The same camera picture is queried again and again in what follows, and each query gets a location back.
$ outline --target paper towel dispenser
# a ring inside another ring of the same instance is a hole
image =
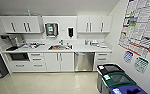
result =
[[[45,24],[46,35],[47,36],[57,36],[58,35],[58,24],[57,23],[47,23]]]

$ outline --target floor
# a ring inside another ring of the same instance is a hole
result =
[[[100,94],[97,72],[14,73],[0,79],[0,94]]]

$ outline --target bulletin board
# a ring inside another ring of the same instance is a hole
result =
[[[142,57],[150,52],[150,0],[129,0],[119,45]]]

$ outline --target dishwasher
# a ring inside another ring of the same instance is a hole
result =
[[[95,52],[75,52],[74,70],[93,71]]]

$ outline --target trash can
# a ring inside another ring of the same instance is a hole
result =
[[[114,72],[103,75],[102,77],[102,93],[110,94],[110,88],[117,88],[121,86],[137,85],[127,74],[121,72]]]
[[[139,86],[121,86],[117,88],[110,89],[111,94],[147,94]]]
[[[108,73],[113,73],[113,72],[125,73],[124,70],[122,70],[118,65],[115,65],[115,64],[98,65],[97,71],[98,71],[97,89],[100,93],[102,92],[102,76],[103,75],[106,75]]]

